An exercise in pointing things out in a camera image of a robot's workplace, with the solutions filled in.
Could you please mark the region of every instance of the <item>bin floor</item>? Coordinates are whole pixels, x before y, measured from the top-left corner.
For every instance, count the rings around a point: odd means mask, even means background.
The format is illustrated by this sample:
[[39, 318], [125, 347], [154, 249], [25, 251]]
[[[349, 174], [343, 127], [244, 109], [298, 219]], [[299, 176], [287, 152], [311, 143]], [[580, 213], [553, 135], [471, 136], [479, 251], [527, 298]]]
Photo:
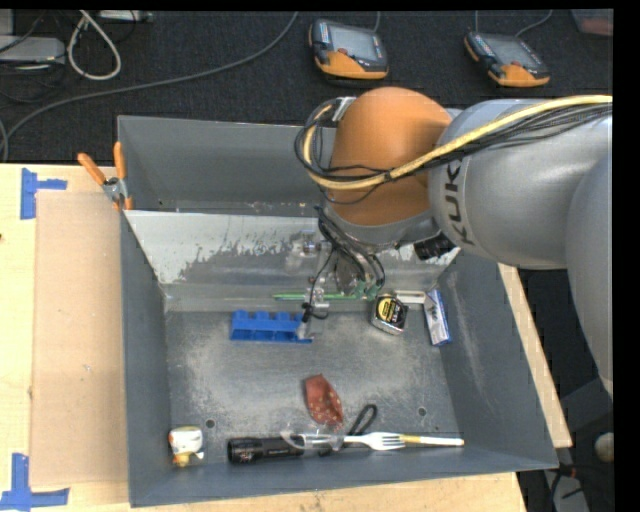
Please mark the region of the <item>bin floor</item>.
[[165, 317], [172, 427], [198, 425], [203, 463], [226, 457], [233, 437], [313, 432], [304, 380], [323, 374], [341, 398], [348, 429], [367, 404], [368, 431], [458, 433], [440, 357], [421, 310], [402, 335], [387, 334], [365, 313], [333, 312], [310, 344], [232, 341], [230, 313], [169, 312]]

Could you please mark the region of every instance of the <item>wooden table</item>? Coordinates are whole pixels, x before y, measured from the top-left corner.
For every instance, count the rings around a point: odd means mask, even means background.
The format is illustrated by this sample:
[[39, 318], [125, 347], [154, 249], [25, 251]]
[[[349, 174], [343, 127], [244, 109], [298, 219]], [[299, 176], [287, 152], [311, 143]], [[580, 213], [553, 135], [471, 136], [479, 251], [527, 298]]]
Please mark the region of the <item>wooden table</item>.
[[[32, 419], [32, 384], [34, 361], [34, 304], [38, 282], [35, 271], [36, 226], [38, 218], [20, 220], [21, 170], [27, 167], [39, 179], [67, 180], [65, 191], [40, 191], [36, 198], [49, 194], [95, 193], [95, 201], [108, 205], [108, 199], [80, 166], [2, 164], [0, 174], [0, 491], [11, 487], [10, 457], [14, 452], [30, 455], [30, 425]], [[113, 168], [103, 168], [105, 175], [115, 176]], [[87, 240], [86, 251], [94, 250]], [[535, 324], [518, 273], [514, 268], [499, 265], [509, 292], [524, 353], [532, 368], [547, 424], [557, 448], [571, 446], [571, 436], [556, 394], [551, 373], [540, 346]], [[52, 450], [56, 431], [64, 425], [51, 425]], [[64, 468], [64, 450], [60, 451]], [[60, 488], [36, 487], [34, 491]], [[127, 483], [118, 481], [69, 481], [69, 510], [129, 510]], [[525, 506], [514, 473], [457, 477], [443, 480], [359, 487], [333, 491], [303, 492], [259, 498], [232, 499], [210, 503], [162, 507], [163, 510], [260, 510], [278, 511], [524, 511]]]

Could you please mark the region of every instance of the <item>white cable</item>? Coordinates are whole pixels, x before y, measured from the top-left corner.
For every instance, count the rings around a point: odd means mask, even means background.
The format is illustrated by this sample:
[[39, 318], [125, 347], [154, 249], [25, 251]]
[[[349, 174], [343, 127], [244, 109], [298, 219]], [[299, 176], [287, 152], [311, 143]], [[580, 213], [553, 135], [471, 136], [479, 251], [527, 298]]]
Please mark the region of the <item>white cable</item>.
[[[69, 40], [69, 44], [67, 45], [67, 56], [69, 58], [69, 64], [71, 64], [71, 67], [79, 75], [85, 78], [88, 78], [90, 80], [111, 80], [114, 76], [120, 73], [120, 68], [122, 67], [122, 61], [120, 60], [120, 54], [118, 53], [118, 49], [116, 48], [116, 45], [113, 44], [113, 41], [109, 38], [109, 36], [105, 33], [105, 31], [102, 30], [102, 27], [98, 24], [98, 22], [96, 22], [89, 15], [89, 13], [87, 13], [87, 11], [80, 9], [80, 12], [82, 13], [82, 18], [76, 25], [76, 28], [73, 30], [73, 34], [71, 34], [71, 39]], [[80, 35], [80, 32], [83, 30], [86, 30], [89, 27], [89, 24], [91, 24], [93, 28], [96, 29], [96, 32], [98, 32], [98, 34], [100, 34], [100, 36], [109, 45], [109, 48], [111, 48], [111, 51], [113, 52], [113, 55], [116, 58], [115, 69], [111, 73], [108, 73], [106, 75], [92, 75], [90, 73], [87, 73], [76, 64], [76, 61], [73, 58], [73, 48], [78, 42], [78, 37]]]

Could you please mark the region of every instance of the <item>tape measure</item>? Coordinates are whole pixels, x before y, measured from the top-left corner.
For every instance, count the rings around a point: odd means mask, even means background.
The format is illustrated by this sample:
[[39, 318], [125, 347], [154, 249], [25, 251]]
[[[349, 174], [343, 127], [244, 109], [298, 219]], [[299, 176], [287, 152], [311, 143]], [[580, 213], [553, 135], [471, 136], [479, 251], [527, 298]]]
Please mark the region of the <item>tape measure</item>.
[[408, 311], [396, 295], [379, 295], [373, 305], [371, 323], [389, 334], [402, 334]]

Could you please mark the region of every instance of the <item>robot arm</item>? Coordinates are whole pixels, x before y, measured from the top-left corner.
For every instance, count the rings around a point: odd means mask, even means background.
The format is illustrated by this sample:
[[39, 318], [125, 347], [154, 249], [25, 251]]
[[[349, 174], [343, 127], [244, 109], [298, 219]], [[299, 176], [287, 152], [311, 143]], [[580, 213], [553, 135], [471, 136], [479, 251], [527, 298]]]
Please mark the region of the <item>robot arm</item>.
[[[342, 281], [375, 292], [375, 255], [408, 244], [425, 257], [457, 246], [523, 269], [567, 269], [609, 377], [612, 98], [503, 99], [454, 112], [381, 87], [344, 106], [321, 106], [296, 141], [325, 194], [319, 223], [353, 277]], [[322, 165], [329, 123], [335, 141]]]

